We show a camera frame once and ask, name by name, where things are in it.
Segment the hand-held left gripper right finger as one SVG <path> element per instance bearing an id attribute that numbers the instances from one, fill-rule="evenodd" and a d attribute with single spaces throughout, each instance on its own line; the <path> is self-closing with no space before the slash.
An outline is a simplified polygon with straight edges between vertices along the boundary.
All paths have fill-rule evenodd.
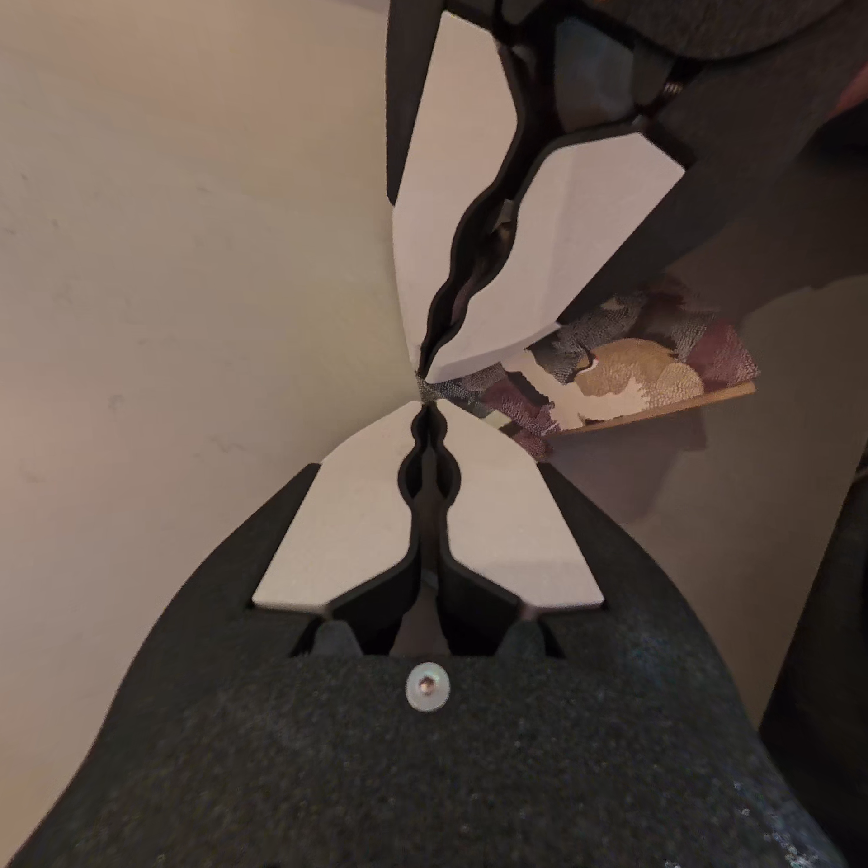
<path id="1" fill-rule="evenodd" d="M 436 403 L 439 610 L 494 650 L 514 623 L 589 612 L 604 595 L 535 459 Z"/>

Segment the person's right hand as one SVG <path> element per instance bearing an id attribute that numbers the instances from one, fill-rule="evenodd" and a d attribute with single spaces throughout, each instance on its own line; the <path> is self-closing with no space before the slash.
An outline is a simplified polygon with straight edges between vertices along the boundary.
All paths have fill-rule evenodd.
<path id="1" fill-rule="evenodd" d="M 868 68 L 866 63 L 842 91 L 830 117 L 837 117 L 840 114 L 844 114 L 866 101 L 868 90 L 867 79 Z"/>

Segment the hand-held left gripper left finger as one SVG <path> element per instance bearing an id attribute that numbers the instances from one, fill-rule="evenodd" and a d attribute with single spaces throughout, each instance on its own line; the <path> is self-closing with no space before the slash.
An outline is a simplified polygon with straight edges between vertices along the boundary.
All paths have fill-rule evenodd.
<path id="1" fill-rule="evenodd" d="M 422 584 L 427 420 L 410 401 L 322 460 L 253 593 L 256 609 L 342 622 L 366 655 L 392 651 Z"/>

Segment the bird patterned origami paper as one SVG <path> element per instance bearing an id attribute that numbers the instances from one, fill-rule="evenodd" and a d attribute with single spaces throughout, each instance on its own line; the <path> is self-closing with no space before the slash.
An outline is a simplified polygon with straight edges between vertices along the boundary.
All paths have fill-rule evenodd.
<path id="1" fill-rule="evenodd" d="M 758 375 L 719 311 L 665 277 L 614 296 L 506 361 L 417 381 L 424 401 L 446 399 L 547 462 L 557 436 L 744 396 Z"/>

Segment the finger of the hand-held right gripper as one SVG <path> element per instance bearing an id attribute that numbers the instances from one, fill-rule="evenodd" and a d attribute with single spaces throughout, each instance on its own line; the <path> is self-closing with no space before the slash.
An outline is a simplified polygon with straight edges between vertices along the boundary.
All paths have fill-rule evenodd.
<path id="1" fill-rule="evenodd" d="M 516 128 L 495 38 L 442 11 L 392 209 L 396 289 L 417 372 L 429 370 L 458 292 L 493 245 L 491 189 Z"/>
<path id="2" fill-rule="evenodd" d="M 556 331 L 569 304 L 685 173 L 642 132 L 552 149 L 518 198 L 504 203 L 425 381 L 476 373 Z"/>

